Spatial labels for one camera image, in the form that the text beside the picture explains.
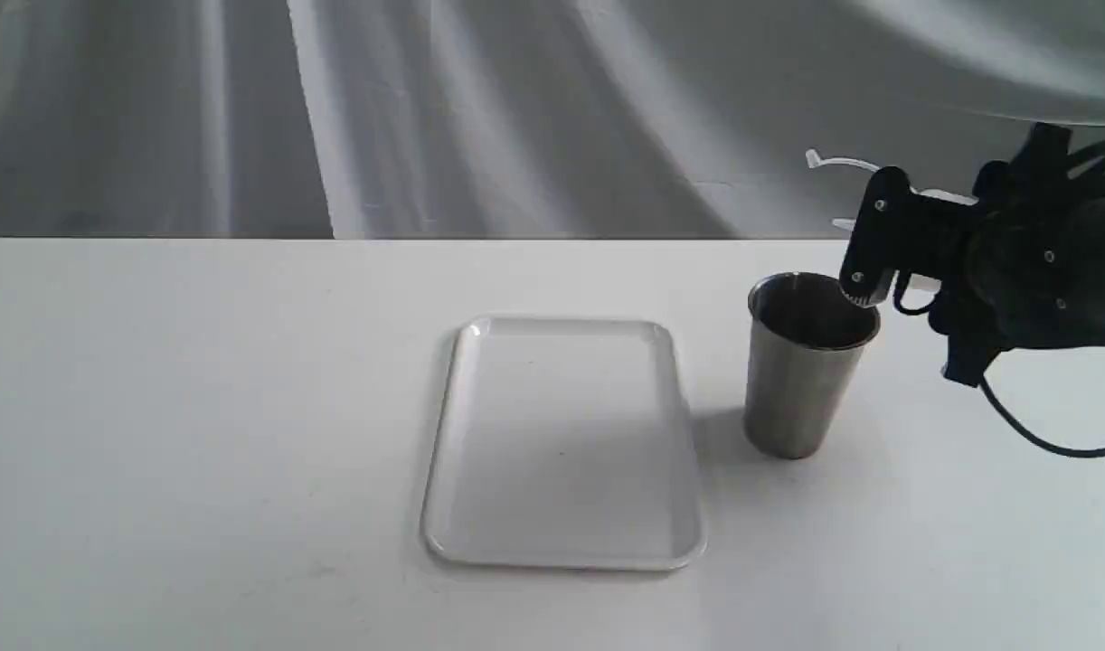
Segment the cup rim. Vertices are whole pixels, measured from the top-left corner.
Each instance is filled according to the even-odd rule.
[[[872,326],[870,333],[865,337],[859,339],[857,342],[854,342],[852,345],[845,345],[845,346],[806,345],[806,343],[803,342],[797,342],[794,339],[785,336],[783,334],[780,334],[778,330],[774,330],[774,328],[770,328],[770,326],[768,326],[766,322],[761,321],[758,317],[758,293],[760,292],[760,290],[764,288],[764,286],[774,283],[774,281],[782,281],[785,280],[785,277],[793,277],[793,276],[808,276],[808,277],[815,277],[815,280],[819,281],[830,281],[831,284],[838,287],[839,294],[842,294],[842,285],[839,284],[838,277],[827,276],[824,273],[817,273],[812,271],[783,271],[781,273],[772,273],[772,275],[770,276],[762,277],[762,280],[758,281],[758,283],[755,283],[753,288],[749,290],[749,296],[747,300],[747,304],[749,306],[749,317],[751,318],[751,321],[758,322],[767,330],[770,330],[770,333],[772,333],[774,336],[787,340],[791,343],[791,345],[796,345],[798,347],[801,347],[801,349],[806,350],[845,351],[845,350],[859,349],[859,347],[867,345],[870,342],[874,340],[874,337],[878,336],[878,332],[883,329],[883,317],[882,314],[878,313],[878,308],[874,306],[862,307],[859,305],[854,305],[854,309],[862,309],[866,311],[870,314],[874,314],[874,326]],[[850,301],[850,300],[846,300],[845,295],[843,294],[843,301]]]

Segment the white tray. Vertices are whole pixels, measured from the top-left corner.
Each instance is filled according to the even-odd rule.
[[[457,337],[424,507],[462,564],[676,569],[705,548],[670,334],[484,317]]]

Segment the gray fabric backdrop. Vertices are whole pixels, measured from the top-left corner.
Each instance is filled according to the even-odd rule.
[[[1105,0],[0,0],[0,234],[834,235],[809,148],[966,192],[1035,118]]]

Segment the metal cup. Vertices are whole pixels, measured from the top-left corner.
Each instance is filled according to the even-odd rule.
[[[779,273],[749,293],[753,326],[744,427],[781,459],[817,452],[862,350],[878,334],[878,309],[843,296],[818,273]]]

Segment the white table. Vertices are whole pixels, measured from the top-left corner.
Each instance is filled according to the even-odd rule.
[[[1105,649],[1105,461],[1044,454],[941,380],[925,321],[884,311],[815,458],[744,443],[746,293],[841,254],[0,240],[0,651]],[[451,337],[484,313],[672,330],[702,559],[635,576],[429,556]],[[1048,435],[1105,437],[1105,350],[993,378]]]

